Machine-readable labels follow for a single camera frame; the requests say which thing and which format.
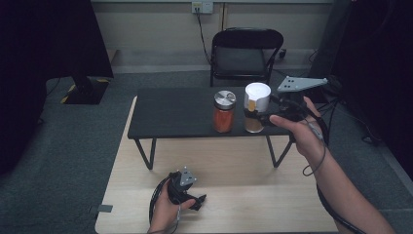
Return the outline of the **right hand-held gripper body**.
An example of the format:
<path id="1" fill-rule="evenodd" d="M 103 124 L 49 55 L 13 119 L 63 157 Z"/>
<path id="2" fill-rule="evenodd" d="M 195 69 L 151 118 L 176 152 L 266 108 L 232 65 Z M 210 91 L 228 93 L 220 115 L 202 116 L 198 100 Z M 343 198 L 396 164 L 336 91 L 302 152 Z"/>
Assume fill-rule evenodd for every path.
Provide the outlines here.
<path id="1" fill-rule="evenodd" d="M 304 100 L 306 90 L 325 85 L 326 78 L 302 78 L 286 76 L 277 87 L 276 96 L 282 99 L 279 106 L 279 115 L 293 122 L 306 119 L 313 112 Z"/>

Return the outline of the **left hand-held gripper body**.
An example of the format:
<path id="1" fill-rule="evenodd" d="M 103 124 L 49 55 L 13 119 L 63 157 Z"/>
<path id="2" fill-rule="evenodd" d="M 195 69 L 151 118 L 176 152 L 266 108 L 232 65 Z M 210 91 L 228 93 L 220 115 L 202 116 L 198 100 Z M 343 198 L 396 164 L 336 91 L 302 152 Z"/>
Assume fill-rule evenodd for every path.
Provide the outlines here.
<path id="1" fill-rule="evenodd" d="M 169 200 L 175 205 L 183 204 L 191 199 L 199 202 L 197 197 L 187 193 L 196 180 L 195 176 L 186 167 L 181 171 L 170 173 L 168 185 Z"/>

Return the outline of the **spice jar with white lid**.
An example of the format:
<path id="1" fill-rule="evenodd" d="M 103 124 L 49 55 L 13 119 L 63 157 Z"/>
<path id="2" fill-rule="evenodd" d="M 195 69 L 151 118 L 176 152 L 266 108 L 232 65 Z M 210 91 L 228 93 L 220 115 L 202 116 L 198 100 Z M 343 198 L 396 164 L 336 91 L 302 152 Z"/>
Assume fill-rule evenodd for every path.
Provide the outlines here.
<path id="1" fill-rule="evenodd" d="M 244 89 L 244 128 L 249 133 L 259 133 L 264 127 L 257 119 L 258 113 L 267 110 L 271 88 L 264 83 L 248 84 Z"/>

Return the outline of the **spice jar with silver lid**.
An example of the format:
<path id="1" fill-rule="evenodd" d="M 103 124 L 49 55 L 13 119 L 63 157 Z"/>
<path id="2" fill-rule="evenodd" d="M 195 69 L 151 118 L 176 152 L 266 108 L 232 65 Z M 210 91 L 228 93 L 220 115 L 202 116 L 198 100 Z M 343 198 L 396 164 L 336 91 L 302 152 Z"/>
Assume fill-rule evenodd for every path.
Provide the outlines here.
<path id="1" fill-rule="evenodd" d="M 234 122 L 237 98 L 230 91 L 219 91 L 214 95 L 213 127 L 219 133 L 228 133 Z"/>

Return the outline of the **black raised shelf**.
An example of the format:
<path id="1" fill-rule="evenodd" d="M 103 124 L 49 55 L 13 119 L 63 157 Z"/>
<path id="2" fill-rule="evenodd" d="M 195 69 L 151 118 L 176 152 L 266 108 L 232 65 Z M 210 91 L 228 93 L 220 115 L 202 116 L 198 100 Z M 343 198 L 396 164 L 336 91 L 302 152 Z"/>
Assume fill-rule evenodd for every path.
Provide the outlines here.
<path id="1" fill-rule="evenodd" d="M 139 89 L 128 138 L 135 141 L 146 167 L 154 166 L 159 138 L 221 137 L 212 127 L 215 88 Z"/>

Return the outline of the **person's left hand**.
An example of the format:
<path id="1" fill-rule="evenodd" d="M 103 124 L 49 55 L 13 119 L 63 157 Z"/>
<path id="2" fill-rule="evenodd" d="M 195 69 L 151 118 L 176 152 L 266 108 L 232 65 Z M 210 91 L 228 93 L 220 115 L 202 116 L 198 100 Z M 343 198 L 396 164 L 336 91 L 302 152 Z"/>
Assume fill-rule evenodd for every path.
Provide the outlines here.
<path id="1" fill-rule="evenodd" d="M 180 213 L 183 210 L 188 210 L 196 203 L 194 199 L 190 199 L 181 205 L 175 205 L 169 199 L 168 186 L 169 181 L 167 180 L 155 203 L 147 234 L 169 234 L 177 223 Z"/>

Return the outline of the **person's right hand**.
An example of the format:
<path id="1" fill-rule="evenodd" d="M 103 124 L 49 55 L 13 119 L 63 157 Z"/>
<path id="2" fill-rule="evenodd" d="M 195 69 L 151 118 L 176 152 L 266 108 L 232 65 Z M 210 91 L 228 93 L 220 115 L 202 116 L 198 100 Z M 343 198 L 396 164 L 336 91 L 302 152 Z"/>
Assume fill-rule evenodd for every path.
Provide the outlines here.
<path id="1" fill-rule="evenodd" d="M 314 117 L 309 115 L 305 120 L 293 122 L 278 115 L 271 115 L 270 121 L 274 125 L 293 133 L 298 152 L 306 158 L 312 167 L 320 162 L 324 154 L 324 145 L 309 126 L 309 124 L 313 124 L 318 131 L 320 130 L 320 126 Z"/>

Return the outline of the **black folding chair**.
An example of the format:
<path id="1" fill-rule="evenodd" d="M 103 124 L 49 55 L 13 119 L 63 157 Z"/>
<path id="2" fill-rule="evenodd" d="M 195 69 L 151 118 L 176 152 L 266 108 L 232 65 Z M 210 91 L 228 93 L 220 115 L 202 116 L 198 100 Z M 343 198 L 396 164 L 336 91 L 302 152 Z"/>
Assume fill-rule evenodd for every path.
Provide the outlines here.
<path id="1" fill-rule="evenodd" d="M 231 27 L 212 39 L 209 84 L 215 80 L 270 83 L 283 36 L 275 29 Z"/>

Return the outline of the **grey tape strip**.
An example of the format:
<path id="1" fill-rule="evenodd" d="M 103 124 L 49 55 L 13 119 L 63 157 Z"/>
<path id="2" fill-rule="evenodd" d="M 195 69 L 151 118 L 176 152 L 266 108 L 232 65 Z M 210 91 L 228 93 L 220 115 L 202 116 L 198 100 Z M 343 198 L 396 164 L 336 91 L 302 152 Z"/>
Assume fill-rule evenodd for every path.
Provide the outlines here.
<path id="1" fill-rule="evenodd" d="M 98 214 L 98 213 L 111 213 L 113 209 L 112 205 L 97 205 L 97 206 L 91 206 L 89 208 L 89 212 L 91 214 Z"/>

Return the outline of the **dark curtain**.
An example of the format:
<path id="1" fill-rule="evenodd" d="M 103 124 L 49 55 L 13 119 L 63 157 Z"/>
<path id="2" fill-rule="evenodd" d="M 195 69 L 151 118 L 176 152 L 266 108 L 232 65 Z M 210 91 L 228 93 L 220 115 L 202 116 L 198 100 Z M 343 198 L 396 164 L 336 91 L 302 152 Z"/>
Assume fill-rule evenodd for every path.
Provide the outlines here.
<path id="1" fill-rule="evenodd" d="M 48 80 L 112 75 L 92 0 L 0 0 L 0 175 L 30 141 Z"/>
<path id="2" fill-rule="evenodd" d="M 356 0 L 335 70 L 413 179 L 413 0 Z"/>

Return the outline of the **white wall socket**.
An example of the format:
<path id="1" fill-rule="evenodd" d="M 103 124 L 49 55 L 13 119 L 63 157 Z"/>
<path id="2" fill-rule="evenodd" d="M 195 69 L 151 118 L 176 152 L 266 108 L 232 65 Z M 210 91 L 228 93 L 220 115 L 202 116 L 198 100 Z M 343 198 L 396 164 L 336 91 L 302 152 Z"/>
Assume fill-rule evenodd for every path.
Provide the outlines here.
<path id="1" fill-rule="evenodd" d="M 193 14 L 207 14 L 213 13 L 213 3 L 208 1 L 192 2 L 191 11 Z"/>

